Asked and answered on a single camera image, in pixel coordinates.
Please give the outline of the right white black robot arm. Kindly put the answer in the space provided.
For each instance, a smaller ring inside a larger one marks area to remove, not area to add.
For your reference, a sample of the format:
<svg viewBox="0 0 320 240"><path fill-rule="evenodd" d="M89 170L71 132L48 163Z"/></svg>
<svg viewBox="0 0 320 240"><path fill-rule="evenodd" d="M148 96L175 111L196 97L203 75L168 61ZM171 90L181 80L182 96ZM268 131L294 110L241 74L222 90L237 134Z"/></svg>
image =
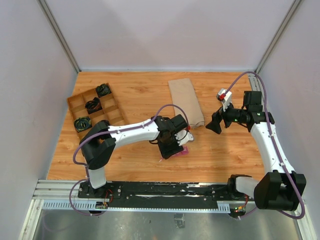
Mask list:
<svg viewBox="0 0 320 240"><path fill-rule="evenodd" d="M216 98L221 102L221 107L212 114L206 128L220 134L221 122L226 128L232 123L243 125L257 144L265 172L259 181L248 175L231 175L227 182L227 196L238 200L247 195L261 210L295 211L307 180L303 174L296 172L282 150L273 116L264 111L262 92L245 91L241 108L233 106L232 93L224 88Z"/></svg>

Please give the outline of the pink weekly pill organizer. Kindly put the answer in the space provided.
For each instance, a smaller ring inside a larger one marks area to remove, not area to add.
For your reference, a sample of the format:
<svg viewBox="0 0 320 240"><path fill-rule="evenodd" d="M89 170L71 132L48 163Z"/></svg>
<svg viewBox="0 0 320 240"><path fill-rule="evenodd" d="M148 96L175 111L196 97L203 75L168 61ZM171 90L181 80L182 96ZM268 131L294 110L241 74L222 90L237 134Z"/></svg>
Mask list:
<svg viewBox="0 0 320 240"><path fill-rule="evenodd" d="M189 153L188 147L183 146L183 150L178 153L175 153L174 155L172 155L172 157L184 156L184 155L187 155L188 153Z"/></svg>

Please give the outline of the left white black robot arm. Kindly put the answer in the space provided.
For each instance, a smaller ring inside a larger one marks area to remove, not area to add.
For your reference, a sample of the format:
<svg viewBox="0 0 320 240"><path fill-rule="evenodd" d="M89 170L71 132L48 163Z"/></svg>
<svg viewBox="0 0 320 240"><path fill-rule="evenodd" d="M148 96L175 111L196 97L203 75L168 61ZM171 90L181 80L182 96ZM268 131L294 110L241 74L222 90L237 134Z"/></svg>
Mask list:
<svg viewBox="0 0 320 240"><path fill-rule="evenodd" d="M96 198L107 193L105 165L113 151L133 143L148 141L156 144L161 157L182 152L183 145L192 142L194 136L182 115L173 118L154 116L135 124L113 126L107 120L98 122L79 143L79 150L86 161L89 191Z"/></svg>

